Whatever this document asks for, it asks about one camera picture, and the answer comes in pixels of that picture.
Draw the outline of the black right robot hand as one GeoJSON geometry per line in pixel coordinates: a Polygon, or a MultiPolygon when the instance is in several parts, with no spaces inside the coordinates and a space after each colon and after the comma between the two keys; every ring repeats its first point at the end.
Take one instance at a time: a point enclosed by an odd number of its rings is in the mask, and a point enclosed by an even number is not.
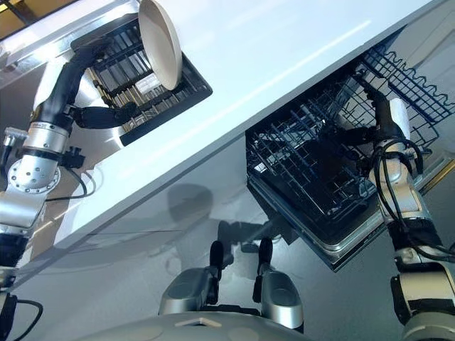
{"type": "Polygon", "coordinates": [[[392,147],[393,141],[403,146],[407,144],[404,131],[392,118],[391,101],[369,83],[362,83],[362,86],[366,92],[367,99],[372,101],[372,105],[375,108],[375,126],[349,130],[342,129],[339,137],[341,143],[347,146],[372,144],[371,166],[373,165],[373,159],[380,156],[385,157],[386,160],[398,159],[400,162],[407,164],[407,157],[402,151],[388,151],[389,147],[392,147]]]}

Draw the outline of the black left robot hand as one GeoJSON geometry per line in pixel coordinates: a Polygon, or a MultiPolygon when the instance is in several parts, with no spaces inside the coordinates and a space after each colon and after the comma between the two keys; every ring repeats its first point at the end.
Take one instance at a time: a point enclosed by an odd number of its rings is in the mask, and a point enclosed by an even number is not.
{"type": "Polygon", "coordinates": [[[86,69],[102,57],[111,42],[109,38],[100,38],[79,47],[64,64],[48,98],[33,111],[30,122],[45,122],[71,132],[73,124],[83,129],[112,129],[137,116],[139,108],[133,102],[120,108],[74,105],[86,69]]]}

